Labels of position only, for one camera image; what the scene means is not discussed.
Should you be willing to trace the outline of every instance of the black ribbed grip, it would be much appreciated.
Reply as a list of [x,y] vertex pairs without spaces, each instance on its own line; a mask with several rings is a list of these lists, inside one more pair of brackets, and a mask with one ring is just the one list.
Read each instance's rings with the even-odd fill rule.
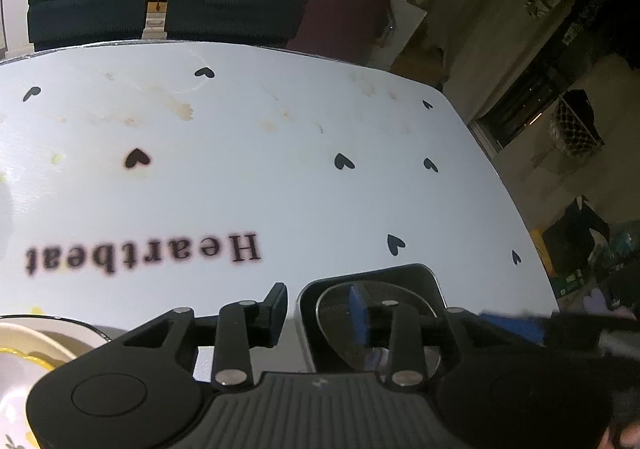
[[465,448],[426,399],[382,386],[373,373],[267,373],[218,396],[176,449]]

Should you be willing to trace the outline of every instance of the hand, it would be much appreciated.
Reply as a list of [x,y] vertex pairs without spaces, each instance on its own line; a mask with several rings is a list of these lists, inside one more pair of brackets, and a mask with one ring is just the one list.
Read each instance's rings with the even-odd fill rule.
[[[622,447],[635,447],[640,445],[640,423],[633,423],[625,428],[620,435],[620,445]],[[605,431],[598,449],[614,449],[611,441],[609,440],[609,429]]]

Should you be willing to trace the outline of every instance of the circular lens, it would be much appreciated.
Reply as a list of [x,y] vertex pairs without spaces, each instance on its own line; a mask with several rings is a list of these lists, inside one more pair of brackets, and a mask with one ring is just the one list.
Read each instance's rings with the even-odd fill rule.
[[[388,350],[383,347],[367,348],[356,340],[351,319],[349,296],[353,283],[340,283],[327,288],[316,303],[316,320],[329,346],[338,356],[356,371],[378,371],[383,373],[388,361]],[[407,304],[418,314],[435,317],[431,305],[421,296],[401,286],[383,281],[358,281],[371,300],[390,305]],[[433,375],[440,364],[440,352],[436,347],[424,347],[429,375]]]

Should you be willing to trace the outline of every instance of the plate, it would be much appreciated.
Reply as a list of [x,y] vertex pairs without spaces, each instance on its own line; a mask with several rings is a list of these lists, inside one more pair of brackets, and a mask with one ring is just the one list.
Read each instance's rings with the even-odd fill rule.
[[76,357],[102,346],[111,339],[97,328],[62,317],[46,315],[4,315],[0,323],[13,323],[36,330],[58,342]]
[[38,447],[27,423],[27,396],[46,373],[75,358],[45,334],[0,323],[0,436],[7,449]]

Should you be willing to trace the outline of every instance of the round button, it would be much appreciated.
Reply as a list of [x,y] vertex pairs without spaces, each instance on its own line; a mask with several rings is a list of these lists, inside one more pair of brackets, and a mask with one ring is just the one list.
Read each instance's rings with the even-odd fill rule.
[[222,385],[237,385],[246,380],[246,373],[242,369],[222,369],[216,373],[215,379]]
[[412,369],[401,369],[391,376],[391,380],[394,381],[395,384],[404,387],[406,385],[420,384],[423,380],[423,376]]
[[104,373],[81,382],[71,400],[91,416],[119,416],[136,409],[146,398],[144,382],[124,373]]

